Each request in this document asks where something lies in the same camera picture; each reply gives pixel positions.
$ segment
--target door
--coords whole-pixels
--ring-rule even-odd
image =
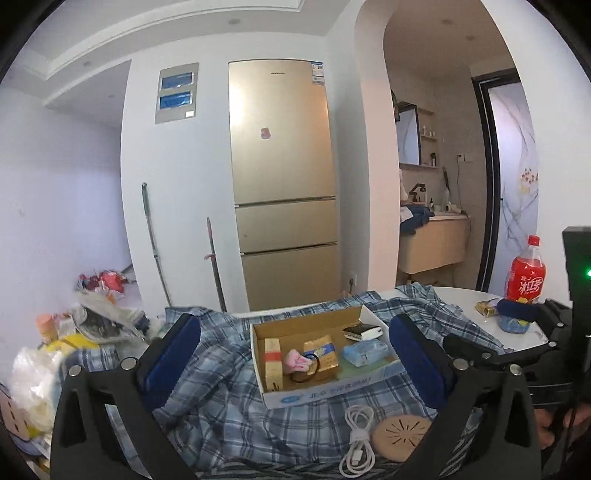
[[[335,195],[326,92],[298,60],[230,64],[237,205]]]
[[[538,223],[538,156],[530,110],[521,83],[489,90],[499,148],[501,205],[495,260],[488,291],[505,294],[513,259]]]
[[[485,240],[476,288],[503,296],[513,259],[537,230],[538,157],[516,70],[473,80],[486,151]]]

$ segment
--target black metal frame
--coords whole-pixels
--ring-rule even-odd
[[[519,82],[519,74],[516,69],[503,70],[472,79],[482,123],[482,137],[486,157],[486,223],[480,270],[476,280],[476,289],[482,291],[487,291],[491,282],[502,202],[499,143],[496,137],[495,116],[492,111],[489,90],[501,85]]]

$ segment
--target metal screw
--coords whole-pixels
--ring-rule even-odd
[[[521,367],[517,364],[511,364],[511,366],[509,367],[509,372],[511,372],[516,377],[520,376],[522,371],[523,370],[521,369]]]
[[[71,377],[76,377],[77,375],[80,375],[80,372],[82,372],[82,367],[80,365],[73,365],[68,370],[68,375]]]
[[[129,356],[121,362],[121,368],[123,370],[132,370],[133,368],[135,368],[137,364],[138,361],[132,356]]]
[[[454,366],[454,368],[456,368],[457,370],[459,370],[461,372],[464,370],[468,370],[468,367],[470,365],[463,358],[456,358],[453,361],[453,366]]]

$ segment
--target plaid shirt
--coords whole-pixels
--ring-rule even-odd
[[[364,293],[272,316],[237,319],[231,314],[201,307],[167,309],[171,326],[182,313],[199,318],[201,341],[187,363],[166,405],[154,418],[181,457],[202,478],[275,478],[287,473],[293,478],[339,478],[338,463],[349,448],[350,428],[345,411],[356,404],[371,406],[375,424],[395,415],[413,414],[430,419],[437,412],[420,400],[410,377],[401,374],[337,397],[297,407],[268,410],[261,399],[250,348],[250,325],[365,304],[385,323],[406,313],[429,339],[442,343],[453,333],[498,353],[500,342],[471,320],[462,310],[444,303],[432,287],[418,284],[400,287],[408,298],[381,300],[375,292]],[[80,363],[88,370],[112,368],[110,359],[94,363],[94,352],[78,352],[69,365]],[[116,411],[110,410],[122,447],[130,464],[146,475]],[[459,468],[478,425],[474,412],[443,475]],[[365,478],[381,478],[397,464],[380,460]]]

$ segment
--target wooden coaster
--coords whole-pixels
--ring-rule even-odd
[[[372,434],[376,452],[393,462],[404,462],[423,439],[431,421],[415,415],[388,417]]]

